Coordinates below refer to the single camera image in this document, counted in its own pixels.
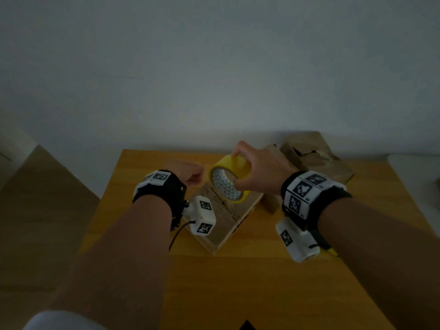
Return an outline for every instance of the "wrist tracker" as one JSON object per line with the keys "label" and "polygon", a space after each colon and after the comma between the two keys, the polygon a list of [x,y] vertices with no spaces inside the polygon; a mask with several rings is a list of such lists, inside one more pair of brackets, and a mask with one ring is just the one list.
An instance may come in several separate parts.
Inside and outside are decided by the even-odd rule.
{"label": "wrist tracker", "polygon": [[171,209],[173,220],[171,230],[180,225],[182,212],[188,204],[185,202],[187,186],[179,178],[168,170],[156,170],[148,174],[142,182],[136,186],[133,194],[133,203],[140,197],[152,194],[166,201]]}
{"label": "wrist tracker", "polygon": [[314,171],[292,174],[281,187],[283,212],[302,231],[317,231],[322,211],[335,200],[352,198],[344,184]]}

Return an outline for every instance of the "shirt sleeve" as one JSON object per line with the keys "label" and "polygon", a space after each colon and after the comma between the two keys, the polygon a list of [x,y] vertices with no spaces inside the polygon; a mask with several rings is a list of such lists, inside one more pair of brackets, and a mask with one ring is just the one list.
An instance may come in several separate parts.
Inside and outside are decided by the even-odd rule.
{"label": "shirt sleeve", "polygon": [[23,330],[107,330],[79,314],[64,310],[43,311],[30,319]]}

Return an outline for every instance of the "yellow tape roll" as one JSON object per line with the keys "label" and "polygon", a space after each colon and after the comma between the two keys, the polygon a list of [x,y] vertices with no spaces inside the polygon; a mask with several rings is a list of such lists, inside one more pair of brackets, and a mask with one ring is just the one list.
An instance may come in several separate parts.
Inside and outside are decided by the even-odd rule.
{"label": "yellow tape roll", "polygon": [[234,179],[245,178],[252,170],[251,164],[243,157],[226,155],[212,166],[208,173],[212,186],[233,203],[242,202],[250,191],[238,191],[234,188]]}

